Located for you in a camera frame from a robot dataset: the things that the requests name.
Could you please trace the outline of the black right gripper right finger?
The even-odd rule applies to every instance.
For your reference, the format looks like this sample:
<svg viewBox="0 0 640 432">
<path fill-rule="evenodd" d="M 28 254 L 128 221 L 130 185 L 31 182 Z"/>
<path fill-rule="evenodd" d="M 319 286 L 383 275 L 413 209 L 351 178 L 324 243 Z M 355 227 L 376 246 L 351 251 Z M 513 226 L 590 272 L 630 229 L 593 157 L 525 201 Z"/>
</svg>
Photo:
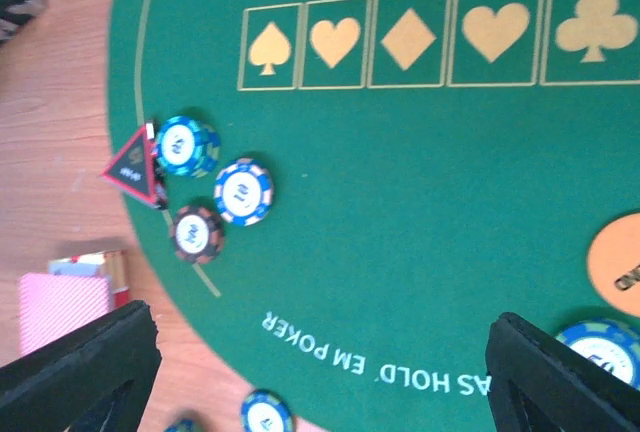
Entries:
<svg viewBox="0 0 640 432">
<path fill-rule="evenodd" d="M 492 323 L 485 361 L 498 431 L 637 431 L 639 391 L 524 318 Z"/>
</svg>

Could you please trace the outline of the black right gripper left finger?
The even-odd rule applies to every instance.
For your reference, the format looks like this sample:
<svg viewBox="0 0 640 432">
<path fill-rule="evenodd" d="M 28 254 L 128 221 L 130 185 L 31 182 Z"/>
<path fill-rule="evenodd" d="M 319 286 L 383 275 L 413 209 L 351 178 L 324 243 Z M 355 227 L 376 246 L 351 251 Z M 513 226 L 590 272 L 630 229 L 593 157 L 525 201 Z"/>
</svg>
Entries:
<svg viewBox="0 0 640 432">
<path fill-rule="evenodd" d="M 3 431 L 136 431 L 161 363 L 132 301 L 1 368 Z"/>
</svg>

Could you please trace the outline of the orange big blind button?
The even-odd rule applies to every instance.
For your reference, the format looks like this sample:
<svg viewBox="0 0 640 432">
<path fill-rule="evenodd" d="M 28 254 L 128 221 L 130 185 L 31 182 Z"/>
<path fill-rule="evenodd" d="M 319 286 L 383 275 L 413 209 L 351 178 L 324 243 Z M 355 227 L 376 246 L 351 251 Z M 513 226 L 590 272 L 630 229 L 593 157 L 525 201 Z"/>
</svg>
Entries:
<svg viewBox="0 0 640 432">
<path fill-rule="evenodd" d="M 604 226 L 589 246 L 586 264 L 600 297 L 615 309 L 639 317 L 639 213 Z"/>
</svg>

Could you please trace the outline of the brown chip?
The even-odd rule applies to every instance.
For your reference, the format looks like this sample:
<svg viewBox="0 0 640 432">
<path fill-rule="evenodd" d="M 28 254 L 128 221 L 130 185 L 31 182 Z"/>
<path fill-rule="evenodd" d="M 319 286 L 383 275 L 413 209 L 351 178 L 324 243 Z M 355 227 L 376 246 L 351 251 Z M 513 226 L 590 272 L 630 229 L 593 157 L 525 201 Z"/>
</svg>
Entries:
<svg viewBox="0 0 640 432">
<path fill-rule="evenodd" d="M 213 261 L 224 247 L 222 220 L 203 206 L 187 205 L 175 214 L 169 238 L 176 255 L 191 264 Z"/>
</svg>

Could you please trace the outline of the red triangular dealer button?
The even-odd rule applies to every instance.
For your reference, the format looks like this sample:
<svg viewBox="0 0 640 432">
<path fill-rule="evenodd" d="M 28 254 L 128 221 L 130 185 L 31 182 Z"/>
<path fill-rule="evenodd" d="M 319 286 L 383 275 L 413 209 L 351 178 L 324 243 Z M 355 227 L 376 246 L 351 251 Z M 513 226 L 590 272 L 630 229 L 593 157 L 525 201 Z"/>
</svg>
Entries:
<svg viewBox="0 0 640 432">
<path fill-rule="evenodd" d="M 111 159 L 101 178 L 153 209 L 166 210 L 168 196 L 157 160 L 155 132 L 155 123 L 145 122 Z"/>
</svg>

